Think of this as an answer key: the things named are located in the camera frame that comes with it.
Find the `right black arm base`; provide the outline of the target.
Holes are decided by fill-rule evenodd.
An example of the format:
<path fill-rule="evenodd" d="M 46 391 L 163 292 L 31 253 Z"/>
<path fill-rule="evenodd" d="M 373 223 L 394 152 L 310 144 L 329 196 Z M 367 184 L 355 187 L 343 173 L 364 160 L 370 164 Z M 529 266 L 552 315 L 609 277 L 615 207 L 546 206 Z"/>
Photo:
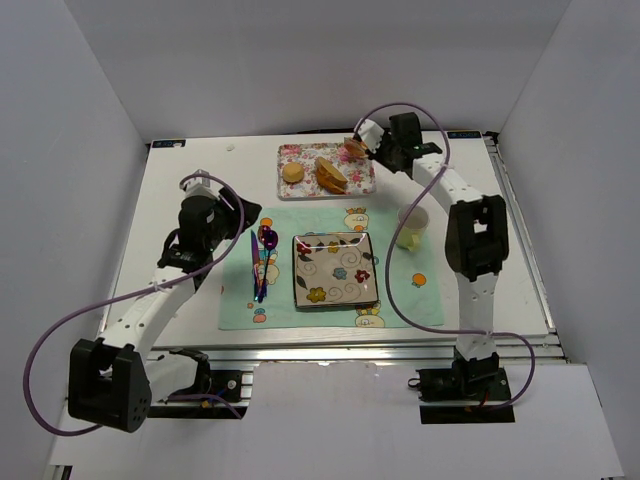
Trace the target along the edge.
<path fill-rule="evenodd" d="M 421 369 L 407 381 L 419 399 L 423 425 L 473 425 L 514 423 L 506 372 L 499 368 L 493 377 L 464 383 L 452 368 Z"/>

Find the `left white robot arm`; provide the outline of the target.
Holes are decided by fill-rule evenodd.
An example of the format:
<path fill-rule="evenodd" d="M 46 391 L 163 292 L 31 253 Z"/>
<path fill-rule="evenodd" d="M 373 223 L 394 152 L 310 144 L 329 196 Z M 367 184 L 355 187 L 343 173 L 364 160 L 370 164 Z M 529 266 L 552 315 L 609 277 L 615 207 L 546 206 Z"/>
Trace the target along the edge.
<path fill-rule="evenodd" d="M 82 339 L 72 348 L 71 417 L 134 432 L 153 403 L 172 395 L 208 395 L 212 375 L 206 354 L 176 348 L 155 359 L 149 355 L 170 320 L 204 283 L 218 245 L 250 228 L 261 210 L 226 188 L 182 201 L 178 226 L 164 242 L 150 292 L 138 295 L 96 339 Z"/>

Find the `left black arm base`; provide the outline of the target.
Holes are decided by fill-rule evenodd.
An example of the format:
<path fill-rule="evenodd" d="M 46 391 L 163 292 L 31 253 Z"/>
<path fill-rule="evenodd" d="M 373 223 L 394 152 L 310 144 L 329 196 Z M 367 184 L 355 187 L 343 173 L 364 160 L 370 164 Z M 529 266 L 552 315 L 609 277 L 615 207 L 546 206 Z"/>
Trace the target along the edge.
<path fill-rule="evenodd" d="M 252 374 L 218 366 L 197 350 L 154 352 L 145 363 L 152 419 L 240 420 L 248 409 Z"/>

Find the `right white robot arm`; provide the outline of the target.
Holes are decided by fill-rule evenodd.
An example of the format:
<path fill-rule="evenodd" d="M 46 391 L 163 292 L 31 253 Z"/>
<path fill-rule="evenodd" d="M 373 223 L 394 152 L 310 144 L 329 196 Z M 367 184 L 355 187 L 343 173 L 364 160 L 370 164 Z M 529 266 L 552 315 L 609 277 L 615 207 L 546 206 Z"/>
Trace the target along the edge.
<path fill-rule="evenodd" d="M 500 195 L 481 193 L 453 170 L 449 138 L 443 137 L 443 147 L 425 142 L 415 113 L 389 121 L 385 129 L 364 120 L 357 135 L 370 159 L 428 188 L 448 214 L 445 258 L 459 298 L 456 355 L 467 362 L 493 359 L 494 294 L 509 254 L 506 203 Z"/>

